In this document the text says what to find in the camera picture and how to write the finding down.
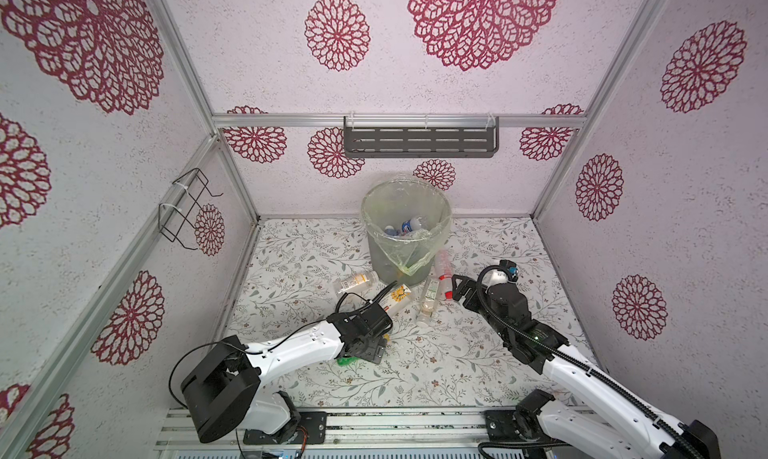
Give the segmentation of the white bottle red cap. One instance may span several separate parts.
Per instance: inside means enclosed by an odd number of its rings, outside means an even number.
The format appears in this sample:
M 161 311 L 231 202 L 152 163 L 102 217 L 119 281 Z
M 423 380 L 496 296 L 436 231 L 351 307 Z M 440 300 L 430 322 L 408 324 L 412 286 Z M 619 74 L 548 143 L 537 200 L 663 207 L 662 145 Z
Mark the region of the white bottle red cap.
M 453 265 L 452 253 L 449 249 L 440 250 L 435 256 L 434 270 L 438 279 L 438 298 L 440 300 L 453 299 Z

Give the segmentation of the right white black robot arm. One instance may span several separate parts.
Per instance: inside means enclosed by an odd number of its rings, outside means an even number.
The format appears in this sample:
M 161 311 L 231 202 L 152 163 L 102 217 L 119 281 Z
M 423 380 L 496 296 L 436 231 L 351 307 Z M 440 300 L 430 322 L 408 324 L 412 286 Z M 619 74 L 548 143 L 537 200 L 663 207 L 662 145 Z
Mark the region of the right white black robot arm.
M 650 405 L 589 361 L 569 340 L 533 318 L 509 260 L 484 268 L 477 278 L 451 278 L 454 301 L 480 315 L 504 348 L 535 373 L 566 388 L 591 415 L 535 389 L 511 409 L 485 415 L 491 450 L 520 450 L 544 458 L 552 449 L 572 447 L 592 458 L 719 458 L 715 432 L 694 420 L 684 424 Z

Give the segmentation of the pepsi bottle blue cap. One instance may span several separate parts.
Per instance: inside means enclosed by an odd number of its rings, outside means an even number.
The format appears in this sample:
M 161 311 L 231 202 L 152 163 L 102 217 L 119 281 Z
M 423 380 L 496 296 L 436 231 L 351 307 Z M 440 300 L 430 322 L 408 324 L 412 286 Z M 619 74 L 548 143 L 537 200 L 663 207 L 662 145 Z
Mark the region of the pepsi bottle blue cap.
M 413 217 L 404 221 L 400 226 L 400 235 L 406 236 L 408 234 L 420 231 L 424 229 L 421 217 Z

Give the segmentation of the green soda bottle yellow cap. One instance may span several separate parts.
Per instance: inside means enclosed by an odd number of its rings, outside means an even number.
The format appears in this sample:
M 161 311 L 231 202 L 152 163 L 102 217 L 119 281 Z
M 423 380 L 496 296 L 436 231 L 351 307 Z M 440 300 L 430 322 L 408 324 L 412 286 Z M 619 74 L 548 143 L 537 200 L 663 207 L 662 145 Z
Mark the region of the green soda bottle yellow cap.
M 338 358 L 337 364 L 340 366 L 349 365 L 355 361 L 367 361 L 372 364 L 380 364 L 385 349 L 389 343 L 389 335 L 385 334 L 377 338 L 368 338 L 357 341 L 351 346 L 350 350 L 344 351 Z

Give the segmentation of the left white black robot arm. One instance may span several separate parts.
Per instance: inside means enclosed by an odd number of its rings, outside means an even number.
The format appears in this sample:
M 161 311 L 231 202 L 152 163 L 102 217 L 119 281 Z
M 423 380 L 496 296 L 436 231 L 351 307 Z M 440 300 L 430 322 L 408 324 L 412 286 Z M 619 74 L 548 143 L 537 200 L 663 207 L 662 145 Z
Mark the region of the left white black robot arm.
M 393 321 L 378 304 L 334 313 L 275 341 L 218 341 L 181 381 L 198 440 L 213 443 L 237 429 L 280 444 L 292 439 L 301 415 L 276 381 L 315 363 L 355 357 L 381 362 Z

